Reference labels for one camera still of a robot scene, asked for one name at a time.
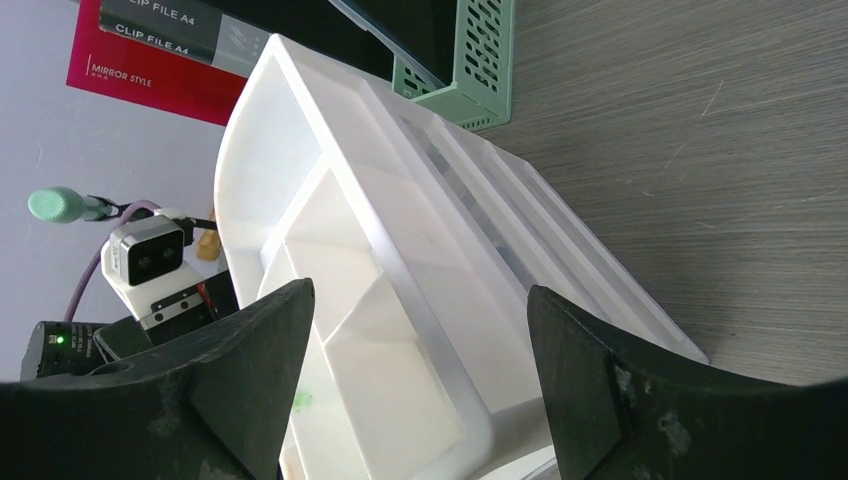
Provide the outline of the white drawer organizer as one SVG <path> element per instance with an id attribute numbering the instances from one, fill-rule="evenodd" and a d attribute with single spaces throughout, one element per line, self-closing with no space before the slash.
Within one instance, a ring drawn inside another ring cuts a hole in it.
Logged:
<path id="1" fill-rule="evenodd" d="M 214 208 L 241 305 L 314 284 L 288 479 L 551 477 L 535 284 L 706 361 L 530 163 L 280 35 L 226 126 Z"/>

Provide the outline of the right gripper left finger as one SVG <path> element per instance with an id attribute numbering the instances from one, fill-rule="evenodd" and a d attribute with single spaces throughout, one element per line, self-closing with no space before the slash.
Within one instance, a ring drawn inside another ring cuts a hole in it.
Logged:
<path id="1" fill-rule="evenodd" d="M 311 279 L 86 375 L 1 387 L 5 479 L 278 479 Z"/>

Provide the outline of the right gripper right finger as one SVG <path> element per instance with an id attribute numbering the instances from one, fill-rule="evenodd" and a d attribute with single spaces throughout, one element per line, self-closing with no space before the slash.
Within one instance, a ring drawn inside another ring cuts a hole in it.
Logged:
<path id="1" fill-rule="evenodd" d="M 847 383 L 720 370 L 533 286 L 527 319 L 563 479 L 843 479 Z"/>

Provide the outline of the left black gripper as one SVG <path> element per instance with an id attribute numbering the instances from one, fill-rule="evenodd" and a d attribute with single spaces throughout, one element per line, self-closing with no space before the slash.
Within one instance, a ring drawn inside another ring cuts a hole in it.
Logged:
<path id="1" fill-rule="evenodd" d="M 230 272 L 224 270 L 151 304 L 148 337 L 161 345 L 239 310 Z"/>

